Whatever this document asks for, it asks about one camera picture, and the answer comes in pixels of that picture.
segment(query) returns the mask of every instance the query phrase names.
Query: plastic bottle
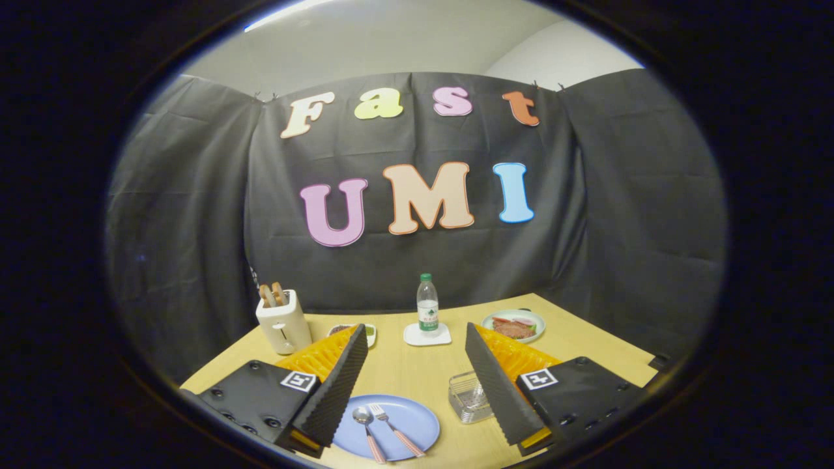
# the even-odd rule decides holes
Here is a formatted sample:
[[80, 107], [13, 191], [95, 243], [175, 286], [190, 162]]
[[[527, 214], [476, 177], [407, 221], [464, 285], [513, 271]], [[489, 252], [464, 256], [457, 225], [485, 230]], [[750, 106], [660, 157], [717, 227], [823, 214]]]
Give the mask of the plastic bottle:
[[417, 315], [420, 318], [420, 332], [427, 337], [440, 333], [438, 304], [437, 290], [431, 283], [431, 274], [420, 275], [420, 287], [417, 289]]

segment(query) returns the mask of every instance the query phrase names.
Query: screw hole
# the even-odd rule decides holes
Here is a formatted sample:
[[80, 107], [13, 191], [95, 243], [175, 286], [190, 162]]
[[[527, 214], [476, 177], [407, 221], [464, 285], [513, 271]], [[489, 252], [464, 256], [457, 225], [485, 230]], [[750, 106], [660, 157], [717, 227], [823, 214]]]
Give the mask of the screw hole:
[[559, 419], [559, 425], [569, 425], [576, 420], [576, 416], [573, 414], [566, 414], [563, 415], [562, 418]]

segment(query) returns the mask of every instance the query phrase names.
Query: blue plate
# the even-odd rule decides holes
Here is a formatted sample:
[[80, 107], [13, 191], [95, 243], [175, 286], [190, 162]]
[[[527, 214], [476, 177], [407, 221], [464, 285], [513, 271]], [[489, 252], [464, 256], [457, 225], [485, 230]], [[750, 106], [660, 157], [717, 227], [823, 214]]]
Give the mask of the blue plate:
[[[391, 424], [397, 430], [402, 431], [423, 451], [434, 445], [440, 436], [440, 422], [437, 421], [437, 416], [428, 407], [404, 397], [368, 394], [351, 397], [348, 401], [348, 406], [344, 409], [342, 415], [342, 421], [333, 436], [333, 443], [336, 446], [357, 456], [374, 459], [374, 455], [370, 453], [370, 448], [368, 448], [368, 438], [365, 436], [364, 426], [357, 423], [352, 415], [356, 407], [369, 404], [379, 404], [382, 410], [388, 414]], [[368, 428], [388, 461], [400, 461], [414, 457], [414, 453], [403, 445], [402, 441], [388, 428], [388, 424], [385, 422], [374, 418]]]

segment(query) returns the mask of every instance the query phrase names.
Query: meat slice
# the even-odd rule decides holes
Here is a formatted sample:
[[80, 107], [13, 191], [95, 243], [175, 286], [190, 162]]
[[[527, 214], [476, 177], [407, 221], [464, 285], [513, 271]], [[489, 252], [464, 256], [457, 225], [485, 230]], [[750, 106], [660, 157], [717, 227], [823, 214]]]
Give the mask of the meat slice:
[[493, 323], [493, 327], [495, 328], [495, 332], [506, 335], [511, 339], [526, 339], [535, 335], [535, 332], [529, 327], [515, 321], [501, 324]]

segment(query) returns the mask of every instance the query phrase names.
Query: beige letter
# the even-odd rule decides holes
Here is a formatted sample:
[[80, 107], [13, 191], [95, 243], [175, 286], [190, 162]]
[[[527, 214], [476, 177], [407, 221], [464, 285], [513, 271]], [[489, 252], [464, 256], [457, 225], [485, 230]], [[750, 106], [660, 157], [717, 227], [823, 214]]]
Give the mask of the beige letter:
[[310, 125], [307, 124], [307, 117], [310, 118], [310, 122], [317, 120], [321, 116], [321, 110], [324, 108], [322, 103], [330, 104], [334, 99], [336, 99], [336, 95], [332, 91], [328, 91], [327, 93], [293, 101], [290, 104], [293, 112], [289, 115], [287, 128], [281, 132], [281, 138], [288, 139], [296, 135], [306, 134], [310, 130]]
[[429, 189], [417, 169], [410, 164], [396, 164], [383, 170], [394, 191], [394, 223], [388, 227], [392, 235], [407, 235], [417, 231], [411, 219], [411, 207], [426, 228], [432, 229], [443, 205], [444, 228], [464, 228], [475, 222], [466, 199], [466, 174], [469, 165], [457, 161], [444, 163], [437, 171], [435, 184]]

